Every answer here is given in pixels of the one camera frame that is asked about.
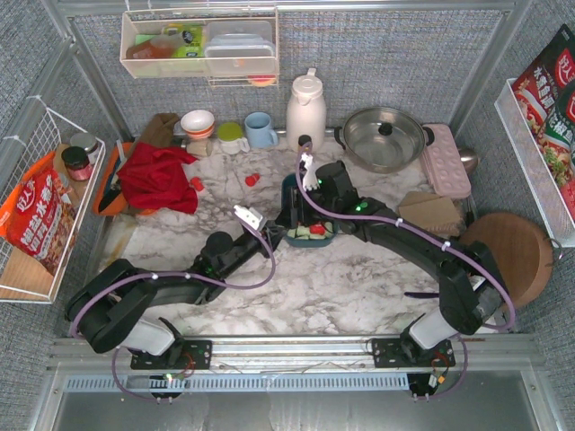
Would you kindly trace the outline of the green coffee capsule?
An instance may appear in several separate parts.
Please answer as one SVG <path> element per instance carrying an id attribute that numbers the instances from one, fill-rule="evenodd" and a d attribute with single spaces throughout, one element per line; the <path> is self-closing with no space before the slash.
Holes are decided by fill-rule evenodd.
<path id="1" fill-rule="evenodd" d="M 308 237 L 310 235 L 310 230 L 306 226 L 298 226 L 295 232 L 295 237 Z"/>

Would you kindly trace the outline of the teal storage basket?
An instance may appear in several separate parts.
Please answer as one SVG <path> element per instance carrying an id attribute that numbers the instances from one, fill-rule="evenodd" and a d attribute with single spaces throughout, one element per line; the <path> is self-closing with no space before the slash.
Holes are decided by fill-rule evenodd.
<path id="1" fill-rule="evenodd" d="M 339 226 L 326 215 L 317 212 L 302 197 L 296 184 L 296 175 L 289 174 L 281 185 L 281 209 L 275 223 L 287 228 L 285 241 L 296 248 L 322 248 L 329 245 L 339 233 Z M 310 227 L 322 224 L 325 235 L 310 234 L 308 237 L 295 237 L 298 226 Z"/>

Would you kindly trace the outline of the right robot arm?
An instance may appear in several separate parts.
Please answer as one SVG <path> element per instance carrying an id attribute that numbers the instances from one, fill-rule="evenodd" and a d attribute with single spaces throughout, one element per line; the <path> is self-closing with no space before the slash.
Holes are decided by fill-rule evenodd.
<path id="1" fill-rule="evenodd" d="M 395 252 L 423 269 L 438 283 L 438 307 L 421 315 L 399 337 L 399 357 L 408 365 L 430 365 L 455 335 L 473 335 L 501 307 L 516 314 L 490 249 L 442 239 L 399 217 L 374 198 L 362 198 L 346 166 L 337 161 L 317 166 L 309 136 L 301 136 L 296 184 L 317 213 L 363 242 Z"/>

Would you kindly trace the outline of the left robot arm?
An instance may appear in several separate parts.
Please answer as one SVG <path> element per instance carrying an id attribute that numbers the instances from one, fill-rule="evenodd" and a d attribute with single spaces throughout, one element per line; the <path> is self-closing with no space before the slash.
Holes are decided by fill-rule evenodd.
<path id="1" fill-rule="evenodd" d="M 287 228 L 267 221 L 254 209 L 237 206 L 242 234 L 212 233 L 190 268 L 151 271 L 116 259 L 67 303 L 65 318 L 74 337 L 84 337 L 94 352 L 117 347 L 131 354 L 134 370 L 206 370 L 211 343 L 185 338 L 166 318 L 145 318 L 148 309 L 168 304 L 206 305 L 231 288 L 227 279 L 255 255 L 273 261 Z"/>

